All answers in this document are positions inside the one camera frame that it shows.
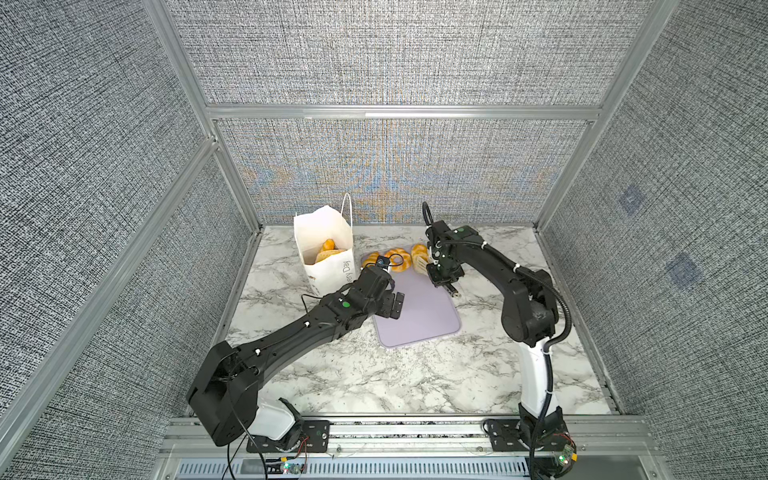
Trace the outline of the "steel tongs white tips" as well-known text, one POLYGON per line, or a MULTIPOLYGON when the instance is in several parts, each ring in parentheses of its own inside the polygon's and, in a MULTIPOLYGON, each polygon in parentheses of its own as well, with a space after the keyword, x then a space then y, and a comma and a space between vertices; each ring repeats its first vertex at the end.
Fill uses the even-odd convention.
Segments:
MULTIPOLYGON (((414 270, 421 275, 426 276, 428 279, 431 279, 429 276, 428 266, 431 264, 428 256, 413 256, 412 257, 412 267, 414 270)), ((460 292, 452 285, 452 284, 446 284, 443 285, 443 288, 449 293, 449 295, 452 298, 457 298, 460 296, 460 292)))

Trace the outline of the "small striped bread top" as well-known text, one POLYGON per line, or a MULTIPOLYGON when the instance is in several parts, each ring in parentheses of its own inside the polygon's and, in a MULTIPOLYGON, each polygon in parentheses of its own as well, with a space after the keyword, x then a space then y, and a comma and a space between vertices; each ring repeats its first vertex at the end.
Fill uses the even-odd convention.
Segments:
POLYGON ((430 263, 428 247, 424 244, 415 244, 410 252, 414 270, 422 275, 427 274, 427 266, 430 263))

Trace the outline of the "white paper bag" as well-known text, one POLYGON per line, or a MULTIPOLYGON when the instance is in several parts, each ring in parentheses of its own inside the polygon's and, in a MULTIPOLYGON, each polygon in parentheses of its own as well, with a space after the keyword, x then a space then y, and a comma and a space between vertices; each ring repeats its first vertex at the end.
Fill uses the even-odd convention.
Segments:
POLYGON ((335 292, 357 278, 353 226, 349 193, 344 195, 339 209, 326 205, 294 217, 299 258, 315 295, 335 292))

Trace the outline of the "red-brown glazed croissant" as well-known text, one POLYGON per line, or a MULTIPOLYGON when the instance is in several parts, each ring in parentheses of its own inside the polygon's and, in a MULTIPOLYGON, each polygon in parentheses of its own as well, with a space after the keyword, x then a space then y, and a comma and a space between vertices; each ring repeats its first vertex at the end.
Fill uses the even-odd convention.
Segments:
POLYGON ((320 263, 325 259, 337 255, 341 252, 343 252, 343 249, 339 249, 336 245, 336 242, 332 238, 329 238, 325 240, 320 246, 320 250, 315 257, 315 263, 320 263))

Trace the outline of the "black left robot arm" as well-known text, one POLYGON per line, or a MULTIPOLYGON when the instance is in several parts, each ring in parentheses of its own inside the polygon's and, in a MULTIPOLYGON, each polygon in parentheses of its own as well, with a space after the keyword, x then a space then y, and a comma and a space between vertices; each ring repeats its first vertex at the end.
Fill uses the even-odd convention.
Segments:
POLYGON ((371 316, 399 318, 404 301, 385 269, 366 267, 355 281, 324 295, 281 329, 238 346, 222 341, 211 347, 187 402, 213 443, 225 446, 255 423, 259 392, 278 372, 360 328, 371 316))

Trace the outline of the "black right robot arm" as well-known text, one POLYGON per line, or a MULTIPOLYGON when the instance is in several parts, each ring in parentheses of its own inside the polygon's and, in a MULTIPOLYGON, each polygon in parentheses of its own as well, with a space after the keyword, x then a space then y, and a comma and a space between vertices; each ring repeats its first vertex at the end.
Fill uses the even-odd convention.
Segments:
POLYGON ((432 262, 427 275, 436 287, 457 293, 454 284, 470 266, 500 292, 501 325, 520 349, 519 438, 537 449, 547 433, 563 424, 556 405, 552 362, 547 343, 555 336, 558 308, 551 278, 511 261, 469 226, 450 228, 436 221, 425 231, 432 262))

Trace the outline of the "lilac plastic tray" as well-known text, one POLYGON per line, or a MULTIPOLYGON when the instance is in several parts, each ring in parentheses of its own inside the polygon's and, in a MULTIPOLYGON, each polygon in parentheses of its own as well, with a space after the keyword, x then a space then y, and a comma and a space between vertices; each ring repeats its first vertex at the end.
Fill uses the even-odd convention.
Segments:
POLYGON ((412 266, 405 272, 391 274, 396 291, 404 293, 405 300, 398 320, 374 317, 379 342, 384 347, 397 348, 460 330, 456 307, 442 287, 435 287, 412 266))

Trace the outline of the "striped croissant top left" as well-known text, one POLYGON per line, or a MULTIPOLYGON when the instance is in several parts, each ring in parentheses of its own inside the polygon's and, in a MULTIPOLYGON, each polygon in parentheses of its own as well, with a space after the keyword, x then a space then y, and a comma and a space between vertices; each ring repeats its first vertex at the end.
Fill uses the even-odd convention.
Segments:
POLYGON ((381 257, 381 254, 379 252, 373 252, 369 254, 362 262, 361 264, 362 268, 376 266, 380 257, 381 257))

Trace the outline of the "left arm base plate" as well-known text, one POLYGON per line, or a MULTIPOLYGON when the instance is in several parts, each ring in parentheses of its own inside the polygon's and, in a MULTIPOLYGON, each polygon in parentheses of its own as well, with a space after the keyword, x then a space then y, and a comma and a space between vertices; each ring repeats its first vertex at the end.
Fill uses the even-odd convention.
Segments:
POLYGON ((253 434, 255 442, 248 441, 248 453, 288 454, 297 456, 299 447, 306 453, 326 453, 330 439, 331 422, 327 420, 302 420, 277 440, 253 434))

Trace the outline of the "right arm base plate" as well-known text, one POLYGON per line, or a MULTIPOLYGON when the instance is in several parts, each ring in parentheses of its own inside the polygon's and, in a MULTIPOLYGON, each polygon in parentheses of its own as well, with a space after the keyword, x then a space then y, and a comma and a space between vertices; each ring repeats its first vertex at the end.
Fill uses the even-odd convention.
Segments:
MULTIPOLYGON (((519 418, 485 419, 481 428, 494 452, 527 452, 534 427, 519 418)), ((571 445, 573 439, 565 431, 544 431, 536 441, 536 451, 554 452, 571 445)))

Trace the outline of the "aluminium front rail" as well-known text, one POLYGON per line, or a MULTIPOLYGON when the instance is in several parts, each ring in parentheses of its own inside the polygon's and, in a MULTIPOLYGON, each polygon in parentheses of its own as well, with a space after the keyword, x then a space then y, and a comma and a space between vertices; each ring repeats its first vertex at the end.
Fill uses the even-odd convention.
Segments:
MULTIPOLYGON (((323 431, 299 452, 251 452, 244 440, 217 447, 201 423, 174 419, 153 479, 526 479, 524 448, 491 439, 500 415, 308 416, 323 431)), ((569 479, 669 479, 671 470, 637 416, 571 415, 577 447, 569 479)))

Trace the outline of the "aluminium cage frame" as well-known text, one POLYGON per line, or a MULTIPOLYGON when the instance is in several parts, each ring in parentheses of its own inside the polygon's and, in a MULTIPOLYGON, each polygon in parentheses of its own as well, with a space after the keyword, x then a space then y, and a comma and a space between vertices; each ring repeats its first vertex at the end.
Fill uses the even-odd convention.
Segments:
POLYGON ((536 221, 651 1, 5 1, 1 409, 205 142, 104 326, 168 417, 258 225, 536 221))

